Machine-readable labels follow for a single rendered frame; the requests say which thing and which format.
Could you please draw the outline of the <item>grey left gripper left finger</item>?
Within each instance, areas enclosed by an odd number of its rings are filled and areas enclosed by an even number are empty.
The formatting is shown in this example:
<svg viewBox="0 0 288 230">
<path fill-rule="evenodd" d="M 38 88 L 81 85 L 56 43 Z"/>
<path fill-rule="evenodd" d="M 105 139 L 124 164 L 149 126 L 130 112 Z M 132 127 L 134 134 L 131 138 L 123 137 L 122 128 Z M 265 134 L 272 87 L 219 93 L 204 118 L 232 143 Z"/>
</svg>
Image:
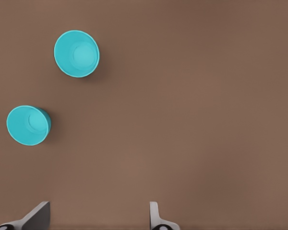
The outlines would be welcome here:
<svg viewBox="0 0 288 230">
<path fill-rule="evenodd" d="M 43 201 L 22 219 L 3 223 L 0 230 L 48 230 L 50 226 L 50 202 Z"/>
</svg>

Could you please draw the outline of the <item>large turquoise bowl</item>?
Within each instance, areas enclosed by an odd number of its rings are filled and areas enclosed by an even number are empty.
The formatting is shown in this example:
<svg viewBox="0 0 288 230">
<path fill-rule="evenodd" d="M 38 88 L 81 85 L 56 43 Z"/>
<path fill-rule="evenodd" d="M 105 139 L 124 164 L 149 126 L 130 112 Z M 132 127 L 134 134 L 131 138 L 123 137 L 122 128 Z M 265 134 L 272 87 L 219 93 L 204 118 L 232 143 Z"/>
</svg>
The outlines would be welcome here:
<svg viewBox="0 0 288 230">
<path fill-rule="evenodd" d="M 90 34 L 81 30 L 69 30 L 58 37 L 54 45 L 54 59 L 66 75 L 83 78 L 98 67 L 100 51 Z"/>
</svg>

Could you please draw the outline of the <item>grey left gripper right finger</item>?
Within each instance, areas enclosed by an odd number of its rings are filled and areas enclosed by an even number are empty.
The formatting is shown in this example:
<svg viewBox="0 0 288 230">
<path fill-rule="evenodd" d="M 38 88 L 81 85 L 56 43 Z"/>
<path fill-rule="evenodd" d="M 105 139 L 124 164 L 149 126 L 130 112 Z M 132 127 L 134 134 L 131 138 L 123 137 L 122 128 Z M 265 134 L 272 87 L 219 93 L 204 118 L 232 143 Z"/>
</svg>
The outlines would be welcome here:
<svg viewBox="0 0 288 230">
<path fill-rule="evenodd" d="M 159 215 L 158 203 L 150 201 L 150 230 L 180 230 L 178 224 L 164 220 Z"/>
</svg>

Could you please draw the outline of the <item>small turquoise bowl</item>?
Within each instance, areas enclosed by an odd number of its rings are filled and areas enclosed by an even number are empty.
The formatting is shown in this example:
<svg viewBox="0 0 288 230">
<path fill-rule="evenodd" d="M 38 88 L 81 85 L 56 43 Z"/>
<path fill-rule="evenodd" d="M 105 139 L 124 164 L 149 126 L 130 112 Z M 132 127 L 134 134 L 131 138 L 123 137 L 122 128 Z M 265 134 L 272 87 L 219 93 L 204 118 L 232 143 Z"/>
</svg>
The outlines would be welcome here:
<svg viewBox="0 0 288 230">
<path fill-rule="evenodd" d="M 22 145 L 35 146 L 48 136 L 51 130 L 51 118 L 39 107 L 20 105 L 9 112 L 6 126 L 15 141 Z"/>
</svg>

